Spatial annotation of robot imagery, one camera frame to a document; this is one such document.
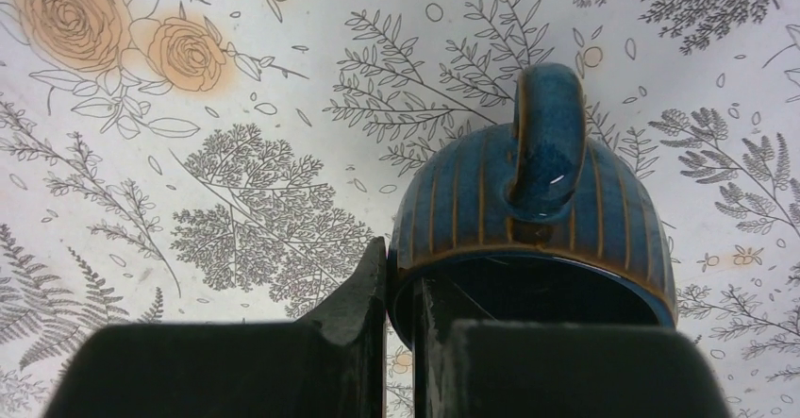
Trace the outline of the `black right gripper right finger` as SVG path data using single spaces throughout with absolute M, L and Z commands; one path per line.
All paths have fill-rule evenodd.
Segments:
M 416 417 L 455 415 L 459 362 L 450 343 L 454 323 L 493 318 L 449 277 L 423 277 L 415 282 L 412 352 Z

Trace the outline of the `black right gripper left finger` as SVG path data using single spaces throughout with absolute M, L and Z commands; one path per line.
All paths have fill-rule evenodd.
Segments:
M 387 249 L 371 239 L 353 273 L 299 319 L 314 326 L 312 417 L 383 417 L 387 339 Z

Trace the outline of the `dark blue ribbed cup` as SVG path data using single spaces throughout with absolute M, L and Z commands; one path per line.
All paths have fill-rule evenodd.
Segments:
M 510 123 L 450 142 L 409 182 L 389 247 L 389 315 L 403 343 L 414 285 L 435 271 L 496 319 L 676 326 L 653 200 L 588 136 L 584 106 L 571 67 L 528 66 Z

